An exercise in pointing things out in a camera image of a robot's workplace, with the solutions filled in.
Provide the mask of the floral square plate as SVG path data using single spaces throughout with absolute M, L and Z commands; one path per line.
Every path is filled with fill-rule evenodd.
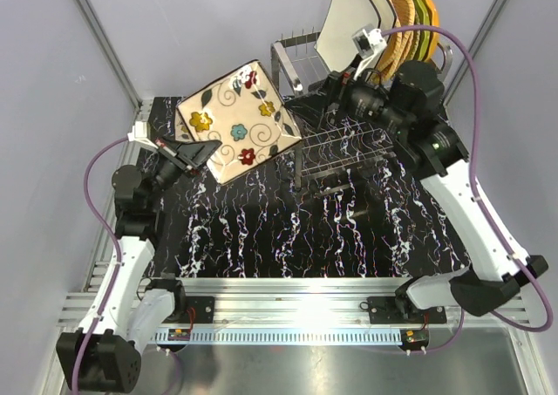
M 174 137 L 180 142 L 191 142 L 193 140 L 178 110 L 175 111 L 174 115 Z
M 290 150 L 302 140 L 259 60 L 232 70 L 183 99 L 177 115 L 192 140 L 219 140 L 207 162 L 216 182 L 225 185 Z

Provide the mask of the white square plate black rim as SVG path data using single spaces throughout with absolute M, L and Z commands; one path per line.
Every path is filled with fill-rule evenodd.
M 330 72 L 345 69 L 358 54 L 353 36 L 370 25 L 377 28 L 380 15 L 372 0 L 331 0 L 316 51 Z

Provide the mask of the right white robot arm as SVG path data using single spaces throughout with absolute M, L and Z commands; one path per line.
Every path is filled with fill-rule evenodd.
M 469 173 L 471 156 L 445 119 L 443 93 L 433 67 L 412 60 L 403 63 L 389 88 L 368 83 L 349 67 L 285 105 L 313 127 L 336 109 L 385 130 L 398 161 L 441 206 L 463 243 L 467 267 L 414 278 L 396 290 L 395 312 L 406 323 L 439 305 L 482 317 L 548 270 L 543 256 L 530 255 L 511 236 Z

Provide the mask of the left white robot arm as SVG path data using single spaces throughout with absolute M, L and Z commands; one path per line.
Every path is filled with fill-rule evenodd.
M 159 198 L 185 175 L 197 174 L 221 146 L 219 140 L 149 140 L 163 163 L 146 173 L 135 165 L 112 175 L 116 222 L 101 224 L 113 244 L 111 260 L 91 308 L 73 332 L 60 334 L 56 353 L 74 394 L 131 392 L 140 376 L 142 354 L 165 322 L 196 319 L 184 286 L 175 276 L 153 279 L 133 303 L 164 227 Z

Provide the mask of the green scalloped plate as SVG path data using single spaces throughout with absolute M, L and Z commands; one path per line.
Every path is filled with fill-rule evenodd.
M 429 24 L 430 18 L 428 16 L 428 11 L 426 9 L 425 2 L 423 0 L 413 0 L 415 5 L 415 25 Z M 422 61 L 427 53 L 428 41 L 430 35 L 425 31 L 415 31 L 414 40 L 418 41 L 417 47 L 415 48 L 415 53 L 413 55 L 414 60 Z
M 429 24 L 422 24 L 422 25 L 429 25 Z M 425 32 L 428 33 L 429 35 L 431 33 L 430 31 L 425 31 Z M 430 37 L 429 37 L 428 45 L 429 45 L 429 43 L 430 43 Z M 425 61 L 425 60 L 423 59 L 422 61 Z

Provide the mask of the woven bamboo tray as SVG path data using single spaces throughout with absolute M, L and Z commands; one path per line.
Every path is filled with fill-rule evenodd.
M 401 26 L 413 26 L 415 24 L 416 10 L 413 0 L 392 0 L 396 13 L 398 15 L 399 24 Z M 413 48 L 413 31 L 401 32 L 403 51 L 399 63 L 405 62 Z
M 393 27 L 394 28 L 402 27 L 399 24 L 398 15 L 397 15 L 396 23 Z M 400 35 L 400 33 L 401 32 L 394 33 L 389 36 L 389 39 L 387 41 L 387 47 L 384 50 L 383 56 L 381 57 L 381 59 L 377 64 L 377 69 L 380 71 L 380 75 L 383 81 L 387 81 L 391 79 L 394 76 L 396 70 L 401 65 L 399 63 L 399 60 L 401 57 L 401 53 L 403 51 L 403 45 L 402 45 L 402 36 Z

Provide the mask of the orange scalloped plate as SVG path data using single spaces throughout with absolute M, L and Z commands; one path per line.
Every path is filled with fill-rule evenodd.
M 422 0 L 425 4 L 429 15 L 429 25 L 439 27 L 439 12 L 437 10 L 435 2 L 433 0 Z M 438 47 L 439 43 L 439 34 L 437 32 L 430 33 L 430 43 L 428 45 L 427 53 L 424 56 L 424 60 L 431 59 Z

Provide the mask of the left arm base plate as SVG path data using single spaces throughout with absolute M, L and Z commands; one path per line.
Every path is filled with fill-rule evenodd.
M 187 296 L 186 301 L 179 304 L 174 321 L 189 323 L 193 316 L 194 324 L 211 324 L 214 322 L 214 296 Z

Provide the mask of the aluminium mounting rail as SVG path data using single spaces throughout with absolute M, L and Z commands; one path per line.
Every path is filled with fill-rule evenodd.
M 214 323 L 237 327 L 357 327 L 370 324 L 360 303 L 389 296 L 404 278 L 185 278 L 188 296 L 214 296 Z M 67 294 L 58 326 L 76 326 L 90 308 L 100 276 L 83 292 Z M 497 310 L 530 325 L 524 299 L 515 296 Z

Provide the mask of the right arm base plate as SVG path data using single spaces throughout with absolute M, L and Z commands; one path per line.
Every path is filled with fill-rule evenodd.
M 369 296 L 359 304 L 369 315 L 371 324 L 444 324 L 446 311 L 442 307 L 419 310 L 395 296 Z

